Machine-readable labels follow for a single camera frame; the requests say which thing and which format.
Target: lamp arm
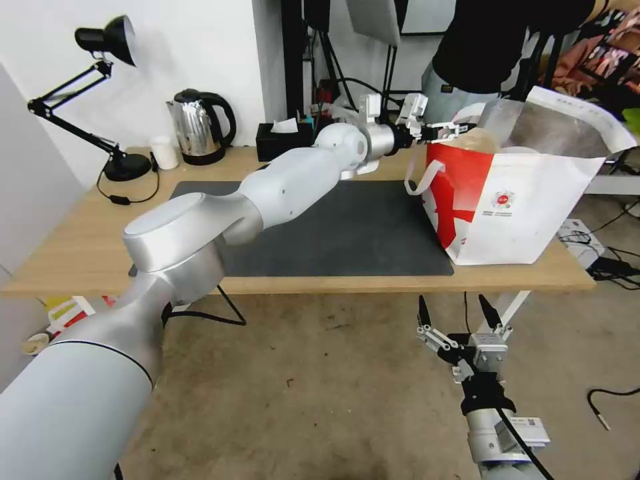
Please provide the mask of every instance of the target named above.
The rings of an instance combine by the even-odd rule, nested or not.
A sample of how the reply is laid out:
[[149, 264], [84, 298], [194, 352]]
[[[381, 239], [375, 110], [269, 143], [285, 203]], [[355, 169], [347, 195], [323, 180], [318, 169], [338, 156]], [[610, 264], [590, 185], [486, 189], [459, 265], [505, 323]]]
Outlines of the lamp arm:
[[[81, 95], [82, 93], [86, 92], [87, 90], [93, 88], [94, 86], [104, 82], [104, 80], [108, 79], [111, 77], [111, 66], [112, 63], [106, 60], [98, 60], [96, 63], [94, 63], [91, 68], [88, 68], [86, 70], [84, 70], [84, 72], [76, 75], [74, 78], [64, 82], [62, 85], [54, 88], [53, 90], [51, 90], [50, 92], [44, 94], [42, 97], [38, 97], [36, 99], [30, 100], [27, 104], [27, 108], [29, 108], [29, 111], [31, 113], [33, 113], [34, 115], [43, 118], [44, 120], [47, 120], [51, 123], [53, 123], [54, 125], [57, 125], [58, 127], [76, 135], [77, 137], [82, 138], [82, 140], [89, 142], [90, 144], [106, 151], [107, 153], [109, 153], [112, 157], [119, 157], [118, 152], [118, 145], [116, 143], [109, 143], [108, 141], [97, 137], [96, 135], [93, 135], [87, 131], [82, 130], [81, 128], [76, 127], [75, 125], [69, 123], [66, 120], [63, 120], [60, 117], [57, 117], [53, 111], [60, 107], [61, 105], [65, 104], [66, 102], [76, 98], [77, 96]], [[80, 80], [81, 78], [87, 76], [88, 74], [97, 71], [100, 72], [100, 74], [102, 74], [102, 78], [99, 78], [98, 80], [84, 86], [83, 88], [81, 88], [80, 90], [76, 91], [76, 92], [72, 92], [68, 95], [65, 95], [64, 98], [62, 98], [62, 100], [60, 100], [59, 102], [57, 102], [56, 104], [49, 106], [47, 104], [48, 101], [51, 101], [52, 99], [55, 98], [56, 93], [60, 92], [60, 90], [72, 85], [73, 83], [75, 83], [76, 81]]]

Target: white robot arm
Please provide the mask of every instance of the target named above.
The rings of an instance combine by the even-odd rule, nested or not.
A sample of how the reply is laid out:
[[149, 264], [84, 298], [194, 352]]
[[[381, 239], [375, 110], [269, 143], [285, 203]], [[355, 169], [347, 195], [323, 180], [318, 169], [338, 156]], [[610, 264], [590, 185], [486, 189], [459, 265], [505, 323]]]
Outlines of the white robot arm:
[[[224, 277], [219, 242], [246, 243], [295, 219], [342, 178], [425, 134], [426, 98], [409, 96], [398, 125], [375, 122], [380, 98], [362, 101], [361, 124], [331, 125], [313, 148], [253, 172], [231, 195], [190, 193], [124, 231], [138, 275], [108, 312], [60, 335], [0, 394], [0, 478], [107, 480], [159, 376], [163, 314], [209, 294]], [[444, 137], [426, 130], [430, 141]]]

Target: desk lamp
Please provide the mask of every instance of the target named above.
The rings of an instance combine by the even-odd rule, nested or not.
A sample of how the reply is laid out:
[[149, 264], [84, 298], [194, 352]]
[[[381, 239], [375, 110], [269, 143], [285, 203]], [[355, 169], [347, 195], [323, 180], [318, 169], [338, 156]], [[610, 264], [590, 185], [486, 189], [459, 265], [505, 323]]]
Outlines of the desk lamp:
[[[112, 54], [118, 60], [132, 67], [135, 66], [132, 57], [132, 53], [135, 56], [133, 26], [129, 18], [122, 15], [111, 20], [104, 29], [78, 28], [75, 31], [75, 42], [82, 50], [90, 52], [97, 61], [71, 80], [64, 82], [42, 97], [31, 100], [28, 104], [29, 111], [106, 151], [109, 154], [109, 160], [105, 165], [104, 174], [109, 180], [127, 181], [141, 177], [151, 169], [151, 162], [144, 155], [125, 153], [120, 150], [118, 143], [86, 132], [54, 114], [54, 110], [58, 107], [111, 77], [113, 62], [106, 59], [106, 53]], [[60, 93], [61, 90], [92, 72], [98, 72], [101, 78], [76, 91]]]

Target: electric kettle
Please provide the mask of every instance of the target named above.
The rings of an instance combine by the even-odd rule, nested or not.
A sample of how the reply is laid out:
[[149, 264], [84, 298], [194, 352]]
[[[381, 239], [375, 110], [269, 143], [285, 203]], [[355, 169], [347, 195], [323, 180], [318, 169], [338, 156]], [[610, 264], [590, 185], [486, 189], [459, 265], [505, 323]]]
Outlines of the electric kettle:
[[[222, 107], [229, 120], [229, 133], [223, 137], [214, 105]], [[224, 98], [216, 93], [182, 90], [167, 106], [175, 134], [186, 163], [208, 165], [225, 156], [235, 136], [235, 116]]]

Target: black shirt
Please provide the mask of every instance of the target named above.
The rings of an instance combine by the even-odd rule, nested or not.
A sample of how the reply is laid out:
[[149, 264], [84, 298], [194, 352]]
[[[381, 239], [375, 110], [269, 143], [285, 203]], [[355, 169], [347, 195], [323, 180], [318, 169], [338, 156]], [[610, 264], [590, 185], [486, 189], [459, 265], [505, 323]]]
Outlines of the black shirt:
[[527, 26], [568, 33], [588, 18], [594, 4], [595, 0], [457, 0], [433, 69], [460, 90], [498, 92], [520, 59]]

